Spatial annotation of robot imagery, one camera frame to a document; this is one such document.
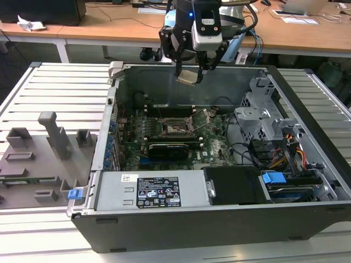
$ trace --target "warning label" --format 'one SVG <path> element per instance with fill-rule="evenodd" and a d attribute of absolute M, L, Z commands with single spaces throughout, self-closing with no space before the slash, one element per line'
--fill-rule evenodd
<path fill-rule="evenodd" d="M 138 178 L 137 207 L 180 207 L 178 177 Z"/>

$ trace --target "yellow wire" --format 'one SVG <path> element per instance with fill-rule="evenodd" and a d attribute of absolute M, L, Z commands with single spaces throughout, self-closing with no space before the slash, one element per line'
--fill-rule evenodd
<path fill-rule="evenodd" d="M 273 168 L 273 167 L 276 167 L 278 166 L 279 164 L 281 164 L 283 161 L 286 160 L 286 157 L 284 156 L 282 159 L 280 159 L 279 161 L 277 161 L 276 163 L 274 163 L 271 167 L 269 168 Z"/>
<path fill-rule="evenodd" d="M 302 161 L 302 166 L 304 166 L 304 160 L 305 160 L 305 156 L 304 156 L 304 154 L 303 154 L 303 152 L 302 151 L 299 151 L 299 150 L 297 150 L 296 152 L 298 152 L 299 154 L 301 154 L 301 161 Z"/>

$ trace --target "slotted metal surface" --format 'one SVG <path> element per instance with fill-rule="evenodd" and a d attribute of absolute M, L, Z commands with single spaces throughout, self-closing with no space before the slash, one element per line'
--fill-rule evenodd
<path fill-rule="evenodd" d="M 350 111 L 314 74 L 307 74 L 305 70 L 280 69 L 279 71 L 351 165 Z M 293 118 L 294 115 L 283 99 L 280 103 L 287 114 Z"/>
<path fill-rule="evenodd" d="M 67 133 L 75 133 L 79 128 L 89 128 L 98 134 L 105 104 L 104 93 L 100 92 L 107 94 L 109 86 L 106 84 L 107 77 L 103 75 L 99 77 L 100 74 L 95 73 L 105 73 L 107 70 L 108 65 L 52 63 L 43 63 L 41 67 L 31 69 L 28 76 L 22 78 L 22 83 L 15 87 L 9 99 L 0 107 L 0 153 L 7 148 L 6 136 L 11 127 L 26 125 L 32 135 L 46 134 L 46 131 L 37 124 L 37 117 L 41 111 L 56 111 L 58 124 L 63 125 Z M 89 72 L 91 76 L 81 81 L 82 77 L 79 74 L 77 77 L 71 75 L 63 78 L 57 72 L 84 72 L 84 74 Z M 325 95 L 327 92 L 316 85 L 313 76 L 301 70 L 281 70 L 281 73 L 298 96 L 303 98 L 316 120 L 326 127 L 324 130 L 346 156 L 351 148 L 349 125 L 344 124 L 349 121 L 347 114 Z M 288 107 L 286 105 L 284 107 L 291 114 Z M 338 126 L 334 126 L 339 122 L 343 123 L 341 125 L 343 128 L 338 129 Z M 91 250 L 89 243 L 66 216 L 65 207 L 45 208 L 41 211 L 28 209 L 26 212 L 15 210 L 11 213 L 0 211 L 0 262 L 19 263 L 28 262 L 30 259 L 45 263 L 67 261 L 349 263 L 350 233 L 351 222 L 341 222 L 307 241 L 101 255 Z"/>
<path fill-rule="evenodd" d="M 26 127 L 46 135 L 37 120 L 42 111 L 55 111 L 57 124 L 68 134 L 90 129 L 98 134 L 109 89 L 108 65 L 43 63 L 27 71 L 15 96 L 0 116 L 0 155 L 7 149 L 11 128 Z"/>

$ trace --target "wooden desk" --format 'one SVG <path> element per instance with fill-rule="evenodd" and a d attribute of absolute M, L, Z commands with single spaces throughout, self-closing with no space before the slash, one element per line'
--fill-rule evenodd
<path fill-rule="evenodd" d="M 309 19 L 314 19 L 320 25 L 288 24 L 282 19 L 275 19 L 280 16 L 272 10 L 279 9 L 279 1 L 271 2 L 269 8 L 260 2 L 255 3 L 259 10 L 256 33 L 263 38 L 263 53 L 351 57 L 351 16 L 343 15 L 343 20 L 349 22 L 341 24 L 325 21 L 318 16 Z M 328 3 L 322 12 L 338 15 L 340 10 L 335 5 Z M 250 18 L 247 18 L 246 22 L 248 25 L 252 23 Z M 253 45 L 253 37 L 245 37 L 240 52 L 250 52 Z"/>
<path fill-rule="evenodd" d="M 260 1 L 255 3 L 259 10 L 256 32 L 263 38 L 263 53 L 351 58 L 351 23 L 332 23 L 315 16 L 313 19 L 320 25 L 287 24 L 272 17 L 279 18 L 271 11 L 278 8 L 278 0 L 271 1 L 269 8 Z M 339 13 L 334 3 L 328 3 L 323 11 Z M 55 44 L 61 61 L 69 62 L 67 44 L 102 45 L 104 54 L 109 45 L 157 48 L 164 18 L 164 15 L 139 14 L 131 5 L 87 4 L 86 17 L 77 27 L 48 25 L 47 30 L 38 32 L 24 31 L 16 24 L 3 24 L 2 28 L 12 41 Z M 343 19 L 349 21 L 349 16 L 344 15 Z M 253 37 L 245 37 L 241 56 L 247 55 L 253 46 Z"/>
<path fill-rule="evenodd" d="M 98 4 L 87 4 L 86 6 L 87 13 L 80 25 L 63 26 L 58 33 L 60 38 L 155 42 L 159 45 L 158 32 L 163 27 L 164 15 L 138 14 L 138 8 L 132 8 L 131 5 L 103 7 Z"/>

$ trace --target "computer mouse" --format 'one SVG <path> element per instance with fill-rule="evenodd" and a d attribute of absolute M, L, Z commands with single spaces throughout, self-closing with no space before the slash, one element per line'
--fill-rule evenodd
<path fill-rule="evenodd" d="M 262 0 L 261 4 L 266 5 L 267 7 L 270 7 L 272 4 L 270 3 L 270 0 Z"/>

